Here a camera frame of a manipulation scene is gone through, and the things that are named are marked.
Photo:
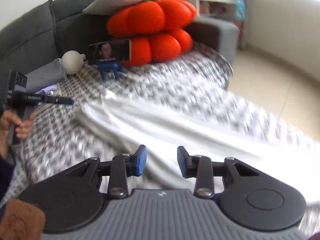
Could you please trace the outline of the person's left hand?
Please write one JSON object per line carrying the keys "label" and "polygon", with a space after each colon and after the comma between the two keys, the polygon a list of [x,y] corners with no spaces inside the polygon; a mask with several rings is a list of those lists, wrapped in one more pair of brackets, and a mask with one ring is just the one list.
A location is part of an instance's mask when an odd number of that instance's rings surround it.
{"label": "person's left hand", "polygon": [[26,139],[31,132],[35,118],[35,112],[31,113],[28,119],[22,120],[12,110],[4,111],[1,117],[1,142],[4,142],[5,139],[7,139],[11,124],[16,126],[15,132],[17,137],[19,139]]}

